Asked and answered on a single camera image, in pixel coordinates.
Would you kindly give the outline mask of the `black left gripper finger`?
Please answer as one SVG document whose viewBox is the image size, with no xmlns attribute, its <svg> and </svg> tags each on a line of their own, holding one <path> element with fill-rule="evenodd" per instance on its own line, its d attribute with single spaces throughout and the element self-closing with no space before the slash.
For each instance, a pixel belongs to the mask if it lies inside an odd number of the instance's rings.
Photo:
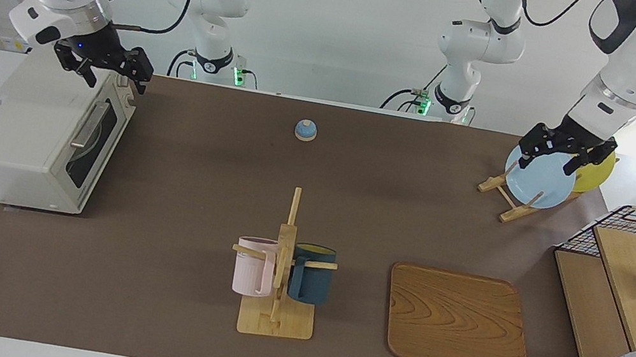
<svg viewBox="0 0 636 357">
<path fill-rule="evenodd" d="M 521 157 L 519 158 L 519 168 L 521 169 L 526 169 L 526 167 L 529 166 L 529 164 L 536 159 L 538 156 L 540 156 L 539 151 L 537 149 L 527 149 L 527 148 L 523 148 L 521 147 Z"/>
<path fill-rule="evenodd" d="M 586 164 L 586 155 L 584 154 L 574 154 L 569 161 L 564 165 L 564 174 L 567 176 L 572 176 L 576 171 Z"/>
</svg>

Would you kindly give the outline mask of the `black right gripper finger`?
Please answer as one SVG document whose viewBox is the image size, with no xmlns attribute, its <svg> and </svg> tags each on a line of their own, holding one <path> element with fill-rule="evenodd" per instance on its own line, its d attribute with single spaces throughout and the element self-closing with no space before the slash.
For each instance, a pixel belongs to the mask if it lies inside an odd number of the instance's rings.
<svg viewBox="0 0 636 357">
<path fill-rule="evenodd" d="M 151 75 L 143 73 L 133 73 L 130 76 L 130 80 L 135 87 L 135 91 L 138 95 L 143 95 L 146 92 L 147 85 L 150 82 Z"/>
<path fill-rule="evenodd" d="M 91 70 L 91 65 L 92 64 L 90 64 L 89 62 L 81 61 L 76 68 L 76 74 L 78 74 L 79 77 L 83 78 L 88 87 L 94 88 L 94 86 L 97 85 L 97 78 L 95 73 L 93 73 L 93 70 Z"/>
</svg>

